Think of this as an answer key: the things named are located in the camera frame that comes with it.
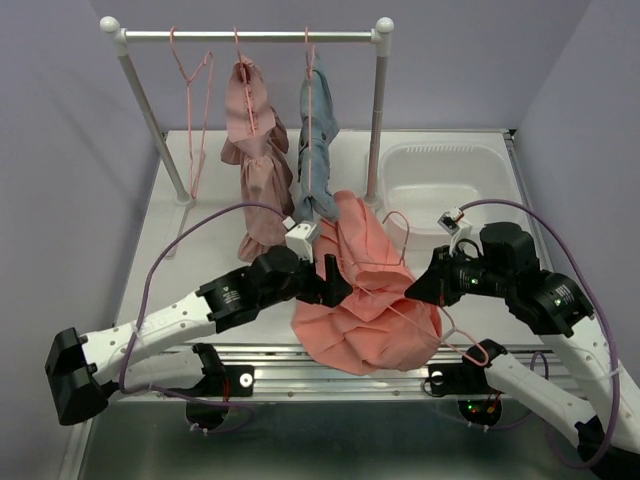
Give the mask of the coral pink skirt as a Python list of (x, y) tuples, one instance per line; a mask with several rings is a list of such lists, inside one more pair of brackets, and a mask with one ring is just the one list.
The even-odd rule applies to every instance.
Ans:
[(294, 334), (313, 360), (350, 374), (422, 367), (440, 346), (436, 307), (404, 296), (414, 276), (369, 206), (348, 190), (334, 199), (340, 217), (320, 222), (317, 271), (335, 255), (353, 293), (334, 308), (299, 302)]

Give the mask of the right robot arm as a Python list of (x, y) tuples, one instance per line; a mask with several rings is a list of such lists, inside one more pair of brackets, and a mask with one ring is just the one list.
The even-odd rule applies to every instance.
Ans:
[(511, 222), (479, 234), (481, 253), (434, 250), (427, 270), (406, 290), (408, 299), (451, 306), (464, 295), (499, 298), (563, 363), (583, 395), (576, 397), (525, 367), (486, 339), (459, 363), (442, 366), (437, 396), (497, 390), (553, 426), (600, 479), (639, 476), (639, 387), (619, 362), (580, 287), (541, 268), (531, 235)]

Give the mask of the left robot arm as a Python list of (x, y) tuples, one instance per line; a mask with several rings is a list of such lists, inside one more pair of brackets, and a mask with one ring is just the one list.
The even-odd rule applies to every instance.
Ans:
[(75, 425), (97, 416), (116, 391), (152, 389), (149, 381), (128, 386), (127, 371), (168, 348), (242, 326), (291, 299), (338, 306), (353, 289), (334, 255), (325, 255), (323, 265), (324, 272), (318, 274), (315, 261), (276, 246), (164, 309), (152, 314), (141, 310), (128, 324), (86, 334), (75, 328), (58, 332), (44, 371), (59, 424)]

